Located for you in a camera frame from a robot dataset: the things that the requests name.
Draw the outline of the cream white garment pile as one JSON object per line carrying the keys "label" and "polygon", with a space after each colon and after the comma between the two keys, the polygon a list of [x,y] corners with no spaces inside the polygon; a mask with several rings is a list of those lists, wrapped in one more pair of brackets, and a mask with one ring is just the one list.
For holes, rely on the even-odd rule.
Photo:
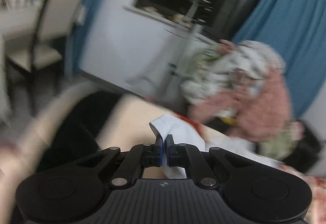
{"label": "cream white garment pile", "polygon": [[269,45],[245,40],[237,45],[219,44],[221,58],[207,70],[196,70],[194,74],[186,73],[181,84],[183,97],[191,104],[196,104],[223,89],[234,89],[242,81],[252,85],[250,93],[258,92],[265,82],[269,69],[284,72],[286,64],[281,55]]}

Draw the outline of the white t-shirt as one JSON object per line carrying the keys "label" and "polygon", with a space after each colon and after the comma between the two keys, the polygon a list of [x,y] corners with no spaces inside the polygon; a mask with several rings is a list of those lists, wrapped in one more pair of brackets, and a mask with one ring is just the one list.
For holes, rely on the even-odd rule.
{"label": "white t-shirt", "polygon": [[229,137],[221,133],[217,136],[209,133],[209,139],[204,141],[191,124],[169,114],[162,115],[151,121],[149,126],[152,132],[156,136],[160,135],[164,141],[168,135],[172,135],[176,145],[190,144],[204,152],[209,151],[212,147],[222,148],[275,170],[278,170],[281,165],[279,161],[254,153],[255,144],[245,139]]}

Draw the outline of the white dressing table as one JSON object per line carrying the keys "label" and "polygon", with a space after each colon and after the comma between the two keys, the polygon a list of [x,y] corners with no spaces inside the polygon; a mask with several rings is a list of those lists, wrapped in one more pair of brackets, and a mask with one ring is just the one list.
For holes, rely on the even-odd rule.
{"label": "white dressing table", "polygon": [[35,29],[38,5],[8,10],[1,8],[1,123],[8,124],[12,113],[7,94],[5,50],[10,40],[28,36]]}

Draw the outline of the pink fluffy blanket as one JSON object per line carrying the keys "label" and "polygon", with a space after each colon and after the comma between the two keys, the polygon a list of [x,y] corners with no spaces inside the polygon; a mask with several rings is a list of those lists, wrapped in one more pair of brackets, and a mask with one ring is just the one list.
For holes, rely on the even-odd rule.
{"label": "pink fluffy blanket", "polygon": [[236,117],[227,135],[252,142],[268,141],[292,119],[291,98],[283,74],[270,68],[259,95],[250,98],[248,91],[247,83],[234,90],[223,89],[202,103],[190,106],[188,117],[204,124],[219,111],[231,109]]}

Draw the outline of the green patterned blanket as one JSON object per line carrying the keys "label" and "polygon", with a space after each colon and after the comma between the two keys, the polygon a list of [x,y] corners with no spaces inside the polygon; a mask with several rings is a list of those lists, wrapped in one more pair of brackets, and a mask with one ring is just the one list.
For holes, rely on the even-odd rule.
{"label": "green patterned blanket", "polygon": [[221,58],[219,44],[211,44],[198,49],[187,61],[186,73],[192,75],[196,70],[207,70]]}

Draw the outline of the right blue curtain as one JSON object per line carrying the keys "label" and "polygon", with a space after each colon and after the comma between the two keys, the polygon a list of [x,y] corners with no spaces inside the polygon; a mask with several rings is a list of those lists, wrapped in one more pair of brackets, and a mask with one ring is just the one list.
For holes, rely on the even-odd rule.
{"label": "right blue curtain", "polygon": [[302,116],[325,81],[325,0],[260,0],[232,39],[242,40],[281,55],[294,115]]}

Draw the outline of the striped fleece blanket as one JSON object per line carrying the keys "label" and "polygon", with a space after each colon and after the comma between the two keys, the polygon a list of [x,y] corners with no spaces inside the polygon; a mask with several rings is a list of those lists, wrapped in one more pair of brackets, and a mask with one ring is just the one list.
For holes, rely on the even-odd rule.
{"label": "striped fleece blanket", "polygon": [[154,144],[169,114],[207,141],[220,132],[131,95],[75,86],[1,147],[1,223],[325,223],[325,180],[222,148],[201,151],[218,180],[203,189],[181,167],[149,167],[132,187],[110,180],[130,149]]}

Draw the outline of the white and black chair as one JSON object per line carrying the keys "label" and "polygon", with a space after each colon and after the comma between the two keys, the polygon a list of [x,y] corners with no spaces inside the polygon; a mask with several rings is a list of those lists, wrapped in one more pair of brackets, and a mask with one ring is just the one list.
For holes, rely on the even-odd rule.
{"label": "white and black chair", "polygon": [[54,94],[60,91],[66,41],[76,23],[82,0],[42,0],[36,23],[30,33],[16,39],[25,43],[6,51],[6,65],[17,70],[26,80],[29,111],[36,115],[34,81],[36,73],[45,69],[54,72]]}

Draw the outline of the white garment steamer stand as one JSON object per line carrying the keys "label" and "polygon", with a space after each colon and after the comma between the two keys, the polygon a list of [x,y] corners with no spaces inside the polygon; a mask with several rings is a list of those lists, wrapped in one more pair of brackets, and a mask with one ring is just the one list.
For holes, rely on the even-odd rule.
{"label": "white garment steamer stand", "polygon": [[126,80],[126,83],[142,87],[146,82],[154,90],[155,97],[163,98],[174,78],[180,77],[183,57],[195,36],[201,33],[213,9],[208,0],[187,1],[191,6],[181,22],[176,24],[173,31],[169,31],[171,38],[149,65],[140,74]]}

